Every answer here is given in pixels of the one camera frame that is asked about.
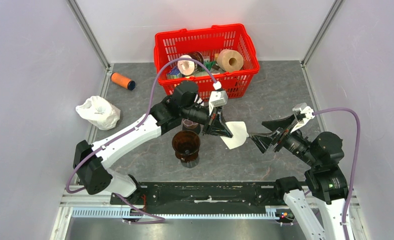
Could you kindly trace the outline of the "white paper coffee filter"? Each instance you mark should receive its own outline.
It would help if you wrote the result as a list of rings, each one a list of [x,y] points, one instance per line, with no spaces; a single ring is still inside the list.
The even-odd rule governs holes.
[[[228,149],[232,150],[242,146],[249,137],[247,126],[244,121],[229,121],[226,126],[232,133],[232,137],[221,136],[221,140],[225,143]]]

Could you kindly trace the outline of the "brown plastic coffee dripper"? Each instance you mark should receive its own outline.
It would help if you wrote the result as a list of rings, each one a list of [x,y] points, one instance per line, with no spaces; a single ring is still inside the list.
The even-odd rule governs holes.
[[[191,163],[197,159],[200,144],[199,136],[191,130],[182,130],[172,139],[172,147],[175,151],[175,156],[182,163]]]

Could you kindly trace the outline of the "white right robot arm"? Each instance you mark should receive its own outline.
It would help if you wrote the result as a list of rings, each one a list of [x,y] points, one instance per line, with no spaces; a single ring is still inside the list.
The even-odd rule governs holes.
[[[269,133],[250,133],[249,137],[262,153],[270,147],[274,147],[275,152],[286,149],[310,167],[304,173],[305,182],[315,198],[321,220],[308,206],[295,177],[277,179],[273,191],[274,200],[290,208],[306,239],[353,240],[347,205],[350,187],[339,167],[344,157],[342,139],[324,131],[309,141],[300,128],[313,118],[312,113],[299,112],[287,118],[264,121],[262,126],[269,129]]]

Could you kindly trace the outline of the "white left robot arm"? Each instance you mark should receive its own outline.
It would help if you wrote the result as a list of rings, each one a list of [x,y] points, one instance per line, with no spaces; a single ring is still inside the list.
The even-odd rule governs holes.
[[[133,177],[110,170],[122,156],[141,144],[162,136],[180,126],[183,119],[202,125],[206,135],[232,138],[222,116],[228,96],[220,82],[213,84],[208,106],[202,106],[195,82],[185,80],[161,102],[150,104],[147,112],[136,122],[106,139],[79,142],[73,160],[74,173],[83,184],[82,190],[95,195],[104,190],[120,194],[129,204],[141,200],[142,191]]]

